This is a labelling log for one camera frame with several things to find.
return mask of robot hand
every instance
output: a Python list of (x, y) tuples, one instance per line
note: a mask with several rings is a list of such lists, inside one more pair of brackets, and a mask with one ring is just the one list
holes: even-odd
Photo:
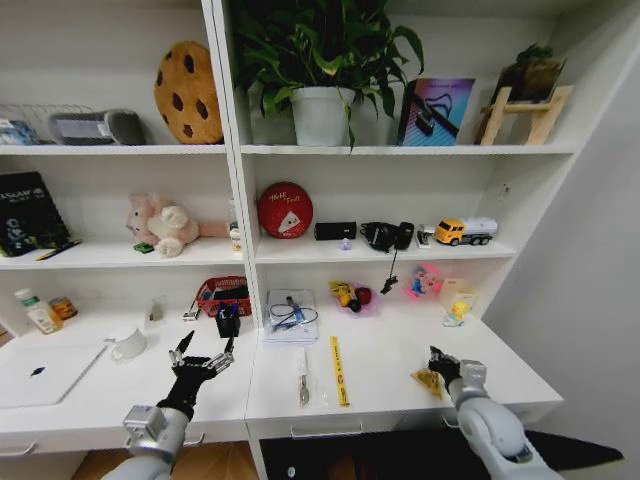
[(213, 358), (184, 357), (193, 333), (183, 338), (175, 350), (169, 351), (176, 381), (167, 398), (155, 407), (135, 405), (123, 421), (129, 432), (126, 446), (136, 456), (120, 464), (103, 480), (169, 478), (171, 467), (184, 445), (185, 431), (193, 418), (200, 386), (233, 363), (233, 337), (229, 338), (224, 352)]
[(193, 418), (193, 407), (200, 386), (207, 380), (215, 378), (233, 363), (233, 337), (229, 338), (223, 353), (213, 358), (183, 357), (187, 350), (193, 331), (183, 338), (175, 350), (169, 350), (171, 369), (176, 376), (173, 388), (167, 398), (158, 403), (160, 408), (173, 408), (184, 413), (189, 420)]
[(458, 411), (458, 425), (471, 449), (494, 480), (555, 480), (551, 470), (524, 433), (524, 427), (504, 405), (484, 389), (487, 367), (474, 360), (459, 361), (431, 347), (429, 369), (442, 375)]

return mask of red basket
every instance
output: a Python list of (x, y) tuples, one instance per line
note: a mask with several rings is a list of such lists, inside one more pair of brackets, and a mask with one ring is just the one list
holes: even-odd
[[(247, 298), (235, 298), (235, 299), (224, 299), (224, 300), (214, 300), (213, 292), (216, 290), (231, 290), (233, 288), (242, 287), (247, 284), (246, 277), (217, 277), (210, 278), (206, 282), (202, 284), (200, 290), (198, 290), (198, 295), (196, 296), (196, 301), (198, 303), (198, 307), (205, 312), (210, 317), (216, 316), (218, 312), (218, 307), (221, 303), (226, 305), (237, 303), (238, 304), (238, 312), (241, 317), (251, 315), (251, 302), (249, 301), (249, 297)], [(212, 298), (205, 300), (203, 297), (210, 292), (210, 296)]]

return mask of wooden easel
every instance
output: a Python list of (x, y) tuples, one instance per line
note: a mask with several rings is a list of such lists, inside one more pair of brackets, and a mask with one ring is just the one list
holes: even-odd
[(478, 138), (480, 145), (493, 145), (505, 116), (510, 113), (530, 113), (531, 130), (526, 145), (543, 145), (562, 111), (573, 87), (557, 87), (546, 103), (509, 103), (511, 87), (502, 87), (493, 105), (484, 107), (485, 114)]

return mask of cookie pillow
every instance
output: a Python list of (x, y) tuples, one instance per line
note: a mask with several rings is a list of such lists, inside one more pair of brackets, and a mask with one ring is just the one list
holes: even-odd
[(156, 105), (182, 143), (219, 143), (222, 136), (209, 50), (185, 41), (164, 56), (154, 88)]

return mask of drawer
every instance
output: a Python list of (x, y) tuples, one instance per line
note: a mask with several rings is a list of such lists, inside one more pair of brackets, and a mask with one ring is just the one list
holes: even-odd
[(126, 438), (124, 427), (2, 434), (0, 458), (34, 453), (122, 448)]
[(361, 433), (412, 430), (440, 425), (444, 409), (420, 412), (380, 412), (364, 414), (319, 415), (309, 417), (250, 419), (249, 433), (254, 438), (322, 438)]
[[(51, 430), (0, 435), (0, 458), (37, 453), (72, 452), (124, 448), (128, 438), (124, 427), (81, 430)], [(243, 421), (189, 424), (186, 443), (213, 443), (247, 440)]]

